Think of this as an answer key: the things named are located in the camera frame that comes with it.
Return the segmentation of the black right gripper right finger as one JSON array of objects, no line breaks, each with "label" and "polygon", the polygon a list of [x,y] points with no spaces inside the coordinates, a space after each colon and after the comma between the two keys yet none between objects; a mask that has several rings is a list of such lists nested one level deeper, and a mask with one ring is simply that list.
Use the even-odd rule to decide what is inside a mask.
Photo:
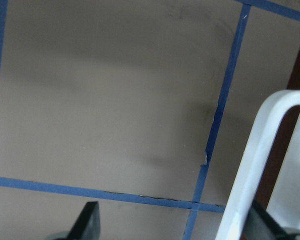
[{"label": "black right gripper right finger", "polygon": [[255,200],[249,209],[242,234],[246,240],[300,240],[300,229],[281,227]]}]

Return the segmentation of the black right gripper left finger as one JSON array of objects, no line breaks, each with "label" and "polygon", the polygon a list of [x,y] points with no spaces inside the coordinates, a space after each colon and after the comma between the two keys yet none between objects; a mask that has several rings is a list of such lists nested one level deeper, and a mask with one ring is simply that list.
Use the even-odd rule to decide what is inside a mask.
[{"label": "black right gripper left finger", "polygon": [[88,201],[67,235],[56,233],[49,240],[99,240],[101,235],[100,208],[98,201]]}]

